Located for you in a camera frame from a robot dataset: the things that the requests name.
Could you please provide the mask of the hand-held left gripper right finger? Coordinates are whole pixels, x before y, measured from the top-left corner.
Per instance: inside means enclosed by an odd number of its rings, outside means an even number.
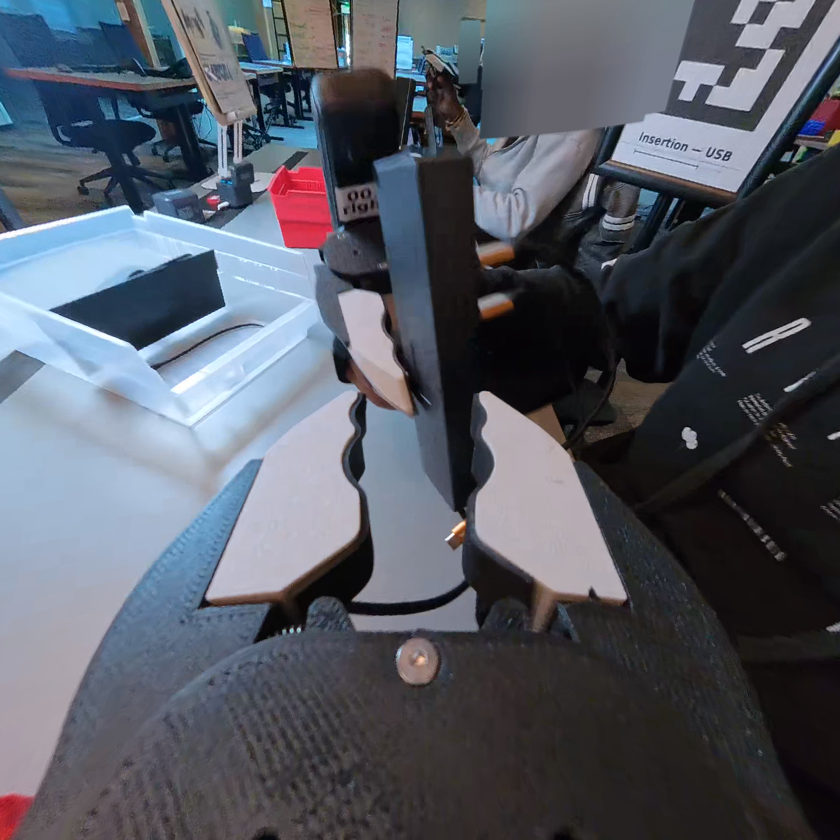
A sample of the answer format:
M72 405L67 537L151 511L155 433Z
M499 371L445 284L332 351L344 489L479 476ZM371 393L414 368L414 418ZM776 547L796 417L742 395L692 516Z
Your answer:
M525 605L533 631L558 605L628 603L623 578L568 451L540 425L490 392L474 398L472 475L463 572L489 611Z

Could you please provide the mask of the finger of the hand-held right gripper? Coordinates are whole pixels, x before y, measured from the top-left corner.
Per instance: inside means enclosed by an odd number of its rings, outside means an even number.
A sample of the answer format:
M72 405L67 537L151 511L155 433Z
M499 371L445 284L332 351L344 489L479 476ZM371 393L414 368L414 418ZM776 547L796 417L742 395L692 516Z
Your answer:
M348 334L350 381L376 406L413 417L413 397L386 327L383 298L351 289L341 292L338 301Z

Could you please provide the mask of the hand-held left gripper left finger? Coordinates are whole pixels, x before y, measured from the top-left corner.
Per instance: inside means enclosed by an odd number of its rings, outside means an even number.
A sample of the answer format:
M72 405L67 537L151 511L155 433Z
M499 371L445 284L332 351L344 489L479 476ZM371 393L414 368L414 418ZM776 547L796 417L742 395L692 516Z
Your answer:
M366 400L343 392L266 452L206 589L210 606L279 605L297 618L321 596L347 605L374 552L361 488Z

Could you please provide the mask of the black seven-port usb hub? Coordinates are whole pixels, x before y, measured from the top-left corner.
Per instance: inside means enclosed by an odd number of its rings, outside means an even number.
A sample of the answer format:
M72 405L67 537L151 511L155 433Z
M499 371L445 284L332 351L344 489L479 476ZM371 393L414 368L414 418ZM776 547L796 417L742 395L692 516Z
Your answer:
M471 163L403 151L374 165L402 359L426 476L454 511L474 488L480 263Z

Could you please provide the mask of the clear plastic box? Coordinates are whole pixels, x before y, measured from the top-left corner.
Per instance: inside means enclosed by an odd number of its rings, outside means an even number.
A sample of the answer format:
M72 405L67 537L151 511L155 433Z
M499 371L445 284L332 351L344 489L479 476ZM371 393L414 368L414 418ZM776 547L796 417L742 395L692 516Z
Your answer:
M183 255L213 250L225 306L142 350L51 310ZM303 341L318 320L300 250L127 206L2 234L2 355L17 351L192 427ZM243 329L153 371L228 326Z

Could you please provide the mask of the red plastic bin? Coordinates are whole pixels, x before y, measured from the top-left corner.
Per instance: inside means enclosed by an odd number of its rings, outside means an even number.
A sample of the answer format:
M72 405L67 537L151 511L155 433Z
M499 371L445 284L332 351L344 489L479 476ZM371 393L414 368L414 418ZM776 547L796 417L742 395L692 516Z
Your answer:
M12 839L27 815L34 797L24 794L4 794L0 800L1 839Z
M272 176L268 194L284 246L320 249L333 231L322 169L283 165Z

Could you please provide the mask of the person's right forearm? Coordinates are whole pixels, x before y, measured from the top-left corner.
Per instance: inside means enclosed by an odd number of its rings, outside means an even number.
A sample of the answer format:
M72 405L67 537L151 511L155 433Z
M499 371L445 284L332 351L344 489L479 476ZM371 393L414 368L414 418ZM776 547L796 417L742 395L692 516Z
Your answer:
M827 150L648 248L597 281L564 266L482 269L479 294L513 310L479 325L479 383L527 413L566 396L611 355L673 382L721 330L780 307L838 328L839 152Z

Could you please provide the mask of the person's right hand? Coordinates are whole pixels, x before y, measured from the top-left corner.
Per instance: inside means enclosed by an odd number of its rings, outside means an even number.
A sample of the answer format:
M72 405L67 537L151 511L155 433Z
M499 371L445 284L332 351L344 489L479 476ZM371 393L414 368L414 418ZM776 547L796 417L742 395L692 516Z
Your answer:
M479 262L483 267L499 267L513 261L514 248L499 241L476 246ZM498 319L514 309L515 294L510 291L496 291L478 298L479 318L483 322Z

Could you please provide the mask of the small grey device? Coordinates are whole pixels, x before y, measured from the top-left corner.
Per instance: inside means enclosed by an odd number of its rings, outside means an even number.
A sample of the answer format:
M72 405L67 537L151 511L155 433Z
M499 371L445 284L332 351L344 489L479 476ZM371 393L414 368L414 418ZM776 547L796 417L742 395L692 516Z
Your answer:
M255 170L252 163L241 161L230 165L225 176L217 182L219 208L242 209L254 202Z
M194 224L205 224L202 199L190 189L172 189L152 195L156 213Z

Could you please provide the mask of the tan document board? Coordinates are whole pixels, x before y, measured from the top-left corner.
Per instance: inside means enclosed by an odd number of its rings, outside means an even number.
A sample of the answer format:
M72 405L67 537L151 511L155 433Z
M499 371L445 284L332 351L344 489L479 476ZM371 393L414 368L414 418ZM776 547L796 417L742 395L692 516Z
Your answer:
M257 114L245 72L215 1L162 1L192 76L217 124L217 175L244 159L244 124Z

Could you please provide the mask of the black foam pad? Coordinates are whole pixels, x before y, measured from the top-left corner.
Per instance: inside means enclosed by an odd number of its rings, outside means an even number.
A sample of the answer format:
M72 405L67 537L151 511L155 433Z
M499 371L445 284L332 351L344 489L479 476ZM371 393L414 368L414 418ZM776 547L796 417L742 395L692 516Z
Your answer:
M134 271L51 311L142 350L224 306L217 258L209 250Z

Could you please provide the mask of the black office chair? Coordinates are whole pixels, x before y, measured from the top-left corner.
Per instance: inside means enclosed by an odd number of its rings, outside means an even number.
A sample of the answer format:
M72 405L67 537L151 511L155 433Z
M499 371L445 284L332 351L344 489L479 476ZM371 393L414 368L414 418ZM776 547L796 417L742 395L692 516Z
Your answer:
M77 192L88 196L89 185L107 184L103 199L109 206L112 194L119 189L136 214L145 210L138 184L152 190L157 182L172 187L172 180L161 173L142 167L136 150L150 143L154 129L145 122L114 117L109 119L100 105L99 96L82 86L54 81L37 81L35 90L45 112L49 131L61 146L103 154L108 166L80 178Z

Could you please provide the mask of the wooden desk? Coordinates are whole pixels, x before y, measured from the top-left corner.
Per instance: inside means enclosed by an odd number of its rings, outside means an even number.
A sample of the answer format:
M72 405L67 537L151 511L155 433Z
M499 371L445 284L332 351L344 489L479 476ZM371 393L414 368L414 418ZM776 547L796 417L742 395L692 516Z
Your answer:
M130 71L89 72L40 67L10 67L4 73L18 80L78 88L98 97L121 96L142 111L168 112L173 118L175 136L192 182L201 181L210 174L188 111L188 105L198 99L200 92L193 77L144 77Z

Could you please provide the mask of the black white sign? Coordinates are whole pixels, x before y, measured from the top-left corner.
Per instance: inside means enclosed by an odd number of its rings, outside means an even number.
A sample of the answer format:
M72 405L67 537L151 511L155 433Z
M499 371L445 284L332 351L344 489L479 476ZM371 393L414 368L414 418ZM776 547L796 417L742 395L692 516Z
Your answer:
M695 2L664 110L628 123L606 164L735 195L838 36L838 1Z

